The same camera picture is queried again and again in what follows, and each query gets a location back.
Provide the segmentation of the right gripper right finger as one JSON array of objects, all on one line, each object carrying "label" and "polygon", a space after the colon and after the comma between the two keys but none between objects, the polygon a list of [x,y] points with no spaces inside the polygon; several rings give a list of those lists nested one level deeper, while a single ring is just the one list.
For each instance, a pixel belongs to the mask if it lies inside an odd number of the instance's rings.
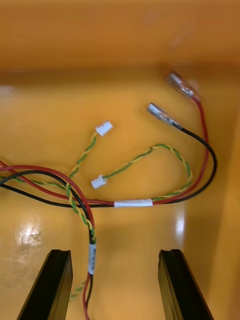
[{"label": "right gripper right finger", "polygon": [[167,320],[212,320],[212,313],[179,249],[161,250],[158,283]]}]

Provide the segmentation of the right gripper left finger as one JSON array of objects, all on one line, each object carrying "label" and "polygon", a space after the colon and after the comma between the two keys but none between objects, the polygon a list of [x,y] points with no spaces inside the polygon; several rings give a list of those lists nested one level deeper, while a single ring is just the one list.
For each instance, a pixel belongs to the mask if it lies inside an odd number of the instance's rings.
[{"label": "right gripper left finger", "polygon": [[19,320],[64,320],[73,282],[69,250],[51,250],[18,315]]}]

